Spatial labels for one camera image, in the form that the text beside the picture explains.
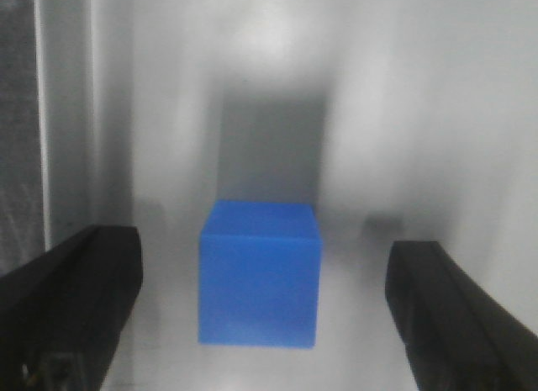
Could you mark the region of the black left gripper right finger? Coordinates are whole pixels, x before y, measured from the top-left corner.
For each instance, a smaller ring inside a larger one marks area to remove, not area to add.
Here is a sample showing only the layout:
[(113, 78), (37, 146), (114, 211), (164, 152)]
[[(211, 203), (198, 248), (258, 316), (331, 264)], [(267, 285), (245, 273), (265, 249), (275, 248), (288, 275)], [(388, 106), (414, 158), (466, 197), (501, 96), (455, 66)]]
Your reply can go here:
[(537, 336), (438, 242), (393, 243), (385, 296), (418, 389), (537, 388)]

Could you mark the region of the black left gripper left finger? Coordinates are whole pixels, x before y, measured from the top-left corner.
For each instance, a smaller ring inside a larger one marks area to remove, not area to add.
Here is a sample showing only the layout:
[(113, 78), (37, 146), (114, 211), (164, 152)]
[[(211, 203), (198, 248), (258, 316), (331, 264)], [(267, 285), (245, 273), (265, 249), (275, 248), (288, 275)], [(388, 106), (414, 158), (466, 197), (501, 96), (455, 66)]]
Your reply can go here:
[(129, 226), (89, 226), (3, 275), (1, 388), (99, 390), (141, 284)]

